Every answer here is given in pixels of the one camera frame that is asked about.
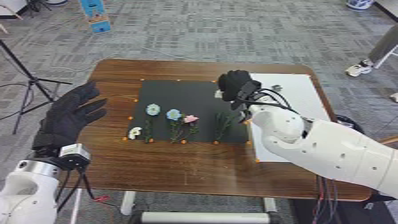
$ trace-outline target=floor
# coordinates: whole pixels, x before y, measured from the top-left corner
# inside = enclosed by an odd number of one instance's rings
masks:
[[[375,139],[396,134],[398,104],[388,96],[398,90],[398,59],[391,58],[359,78],[343,73],[395,24],[375,7],[356,12],[343,0],[107,0],[105,4],[112,20],[105,34],[91,33],[75,1],[52,12],[43,9],[34,18],[27,13],[23,21],[2,21],[11,34],[0,33],[0,38],[39,77],[80,85],[105,58],[304,64],[317,72],[336,113],[354,118]],[[25,83],[0,58],[0,83]],[[18,110],[22,97],[23,88],[0,88],[0,117]],[[43,100],[36,91],[32,105]],[[0,185],[30,152],[45,111],[23,117],[18,135],[11,135],[14,118],[0,121]],[[98,194],[112,195],[112,202],[121,202],[121,192]],[[142,193],[137,202],[151,211],[261,211],[258,198]],[[84,203],[78,223],[121,223],[112,208],[87,199]],[[288,201],[279,204],[286,223],[293,223]],[[68,214],[70,207],[59,224],[68,223]]]

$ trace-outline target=metal stand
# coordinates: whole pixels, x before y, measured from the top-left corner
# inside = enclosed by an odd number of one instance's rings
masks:
[[[23,102],[22,102],[22,108],[20,108],[18,118],[16,118],[16,124],[14,124],[14,130],[13,130],[13,134],[16,134],[23,114],[27,114],[30,111],[34,111],[36,109],[39,109],[46,104],[54,103],[54,101],[55,101],[55,95],[50,96],[46,87],[43,86],[41,82],[52,82],[52,83],[57,84],[55,91],[59,89],[61,84],[71,85],[71,83],[70,82],[55,81],[55,80],[50,80],[50,79],[39,79],[39,78],[36,78],[34,75],[32,75],[32,73],[29,72],[29,70],[27,70],[23,64],[22,64],[22,61],[18,60],[16,55],[11,52],[11,49],[9,49],[9,47],[7,47],[7,45],[6,45],[6,43],[4,43],[2,40],[0,40],[0,46],[4,48],[4,51],[6,51],[6,53],[7,53],[9,57],[11,57],[16,65],[18,65],[18,67],[20,67],[20,69],[22,69],[27,77],[29,77],[29,88],[27,88],[27,92],[25,92],[25,97],[23,97]],[[41,91],[41,93],[43,93],[43,95],[46,97],[46,102],[41,103],[36,107],[32,107],[30,109],[25,110],[25,105],[27,105],[27,100],[29,100],[29,92],[32,90],[32,86],[38,87],[38,89],[39,89],[39,91]]]

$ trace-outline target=artificial flower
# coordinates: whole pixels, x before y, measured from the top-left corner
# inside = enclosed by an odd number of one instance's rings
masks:
[[[128,138],[133,140],[135,137],[141,135],[141,130],[142,128],[141,127],[135,127],[130,132],[128,132]]]
[[[160,113],[160,106],[153,103],[146,107],[146,113],[149,116],[157,116]]]
[[[178,121],[180,117],[183,116],[180,113],[180,110],[176,109],[171,109],[165,115],[167,115],[167,119],[174,121]]]
[[[196,117],[194,115],[189,115],[185,118],[183,118],[183,122],[185,123],[192,123],[199,120],[199,117]]]

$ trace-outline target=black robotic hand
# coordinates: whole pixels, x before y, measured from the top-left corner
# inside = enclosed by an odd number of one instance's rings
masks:
[[[233,109],[238,108],[242,102],[254,91],[261,88],[261,83],[253,80],[251,74],[244,70],[229,71],[219,78],[219,89],[222,91],[222,100],[235,101]]]
[[[57,156],[59,149],[77,143],[87,124],[105,116],[107,110],[102,107],[107,99],[86,104],[98,95],[96,83],[89,82],[55,101],[34,139],[36,155]]]

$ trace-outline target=cable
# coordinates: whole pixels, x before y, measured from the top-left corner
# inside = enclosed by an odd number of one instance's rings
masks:
[[[281,104],[276,104],[276,103],[263,103],[263,102],[256,102],[256,101],[242,100],[242,99],[240,99],[240,102],[249,103],[249,104],[253,104],[253,105],[267,105],[267,106],[279,107],[279,108],[283,108],[283,109],[286,109],[286,110],[290,110],[292,112],[297,113],[297,111],[295,111],[292,108],[288,108],[285,105],[281,105]]]
[[[274,91],[272,89],[267,89],[267,88],[263,88],[263,89],[258,90],[258,92],[261,92],[261,91],[269,91],[269,92],[272,92],[272,93],[279,96],[279,98],[281,98],[283,101],[285,101],[286,107],[292,109],[290,102],[288,102],[285,96],[279,94],[279,92]]]
[[[62,203],[61,203],[61,205],[59,205],[57,212],[61,212],[61,210],[62,210],[62,208],[64,208],[64,206],[66,206],[66,203],[68,203],[68,201],[70,201],[70,199],[71,199],[71,196],[73,196],[73,194],[75,194],[75,191],[77,191],[77,189],[78,189],[78,186],[80,186],[80,183],[82,183],[82,179],[84,179],[84,172],[86,172],[86,171],[80,172],[80,175],[78,175],[78,181],[77,181],[77,184],[75,184],[75,186],[73,186],[71,192],[70,192],[70,194],[68,194],[68,196],[66,196],[66,199],[64,199],[64,201],[62,201]]]
[[[340,201],[338,201],[338,197],[340,197],[340,196],[338,196],[338,186],[336,186],[336,181],[334,181],[334,180],[331,180],[331,181],[332,181],[332,191],[334,191],[334,207],[332,207],[331,218],[329,218],[325,224],[329,224],[329,223],[332,222],[334,214],[336,214],[336,211],[338,211],[338,203],[340,203]]]
[[[16,85],[16,86],[25,86],[25,87],[27,87],[27,85],[22,84],[22,83],[11,83],[11,84],[2,85],[0,88],[2,88],[2,87],[7,87],[7,86],[13,86],[13,85]],[[34,102],[34,89],[30,89],[30,92],[29,92],[29,93],[30,93],[30,100],[29,100],[27,105],[23,106],[23,109],[30,106],[30,104],[32,104],[32,102]],[[2,121],[4,119],[7,119],[9,117],[13,117],[16,114],[20,114],[20,110],[18,110],[13,114],[9,114],[6,117],[2,117],[2,118],[0,118],[0,121]]]
[[[89,183],[89,178],[87,178],[86,173],[84,173],[84,184],[86,184],[86,190],[87,190],[87,193],[89,193],[89,196],[91,196],[91,199],[94,200],[94,202],[112,206],[116,208],[116,210],[119,211],[119,213],[121,213],[119,206],[98,200],[98,198],[94,196],[94,193],[93,193],[91,183]]]
[[[313,213],[315,213],[315,217],[313,217],[313,224],[317,224],[318,222],[318,218],[322,216],[322,213],[325,211],[325,204],[324,204],[324,199],[325,199],[325,187],[324,187],[324,181],[322,181],[322,178],[318,175],[317,175],[317,188],[318,188],[318,193],[320,193],[320,196],[318,196],[318,202],[317,202],[317,205],[315,205],[315,208],[313,208]]]
[[[62,186],[61,186],[61,189],[59,189],[59,194],[57,194],[57,197],[55,197],[55,202],[59,202],[59,198],[61,198],[61,195],[62,195],[62,191],[64,191],[64,188],[66,188],[66,184],[68,184],[70,177],[71,177],[71,170],[68,170],[68,173],[66,173],[66,179],[64,179],[64,183],[62,183]]]

